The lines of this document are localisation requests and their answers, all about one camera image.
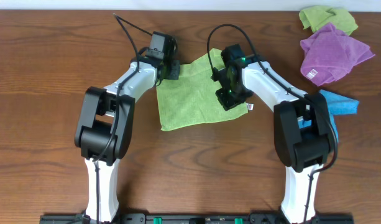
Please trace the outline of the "light green cloth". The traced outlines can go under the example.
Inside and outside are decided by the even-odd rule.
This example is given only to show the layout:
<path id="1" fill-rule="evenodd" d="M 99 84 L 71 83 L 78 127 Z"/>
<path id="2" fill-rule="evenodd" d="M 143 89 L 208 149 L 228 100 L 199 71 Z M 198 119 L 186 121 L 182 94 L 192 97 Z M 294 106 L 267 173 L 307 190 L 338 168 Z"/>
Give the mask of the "light green cloth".
<path id="1" fill-rule="evenodd" d="M 162 131 L 229 121 L 248 113 L 247 103 L 224 110 L 215 95 L 221 85 L 211 79 L 211 65 L 224 68 L 219 49 L 212 49 L 209 54 L 181 65 L 177 80 L 164 80 L 157 86 Z"/>

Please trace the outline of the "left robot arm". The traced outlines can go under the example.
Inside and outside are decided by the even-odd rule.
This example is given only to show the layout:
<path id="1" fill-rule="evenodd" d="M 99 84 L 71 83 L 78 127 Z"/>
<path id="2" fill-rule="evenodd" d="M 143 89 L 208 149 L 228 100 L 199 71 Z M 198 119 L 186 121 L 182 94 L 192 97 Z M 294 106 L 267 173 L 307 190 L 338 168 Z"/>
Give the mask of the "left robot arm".
<path id="1" fill-rule="evenodd" d="M 175 59 L 177 40 L 153 32 L 150 45 L 136 51 L 128 70 L 114 83 L 85 92 L 75 146 L 88 169 L 88 206 L 82 223 L 114 223 L 117 220 L 118 168 L 132 137 L 137 100 L 157 82 L 178 78 Z"/>

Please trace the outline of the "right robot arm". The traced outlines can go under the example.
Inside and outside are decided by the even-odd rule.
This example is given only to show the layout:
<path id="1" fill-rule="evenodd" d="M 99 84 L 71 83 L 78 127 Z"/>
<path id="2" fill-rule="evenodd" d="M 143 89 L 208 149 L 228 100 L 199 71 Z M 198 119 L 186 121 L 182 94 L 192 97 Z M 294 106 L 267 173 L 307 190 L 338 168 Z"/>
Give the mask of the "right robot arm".
<path id="1" fill-rule="evenodd" d="M 213 67 L 212 79 L 225 110 L 257 95 L 273 111 L 274 146 L 286 168 L 285 196 L 280 206 L 287 223 L 316 221 L 314 195 L 319 173 L 326 168 L 337 139 L 326 99 L 295 88 L 254 54 L 246 56 L 240 45 L 221 52 L 224 68 Z"/>

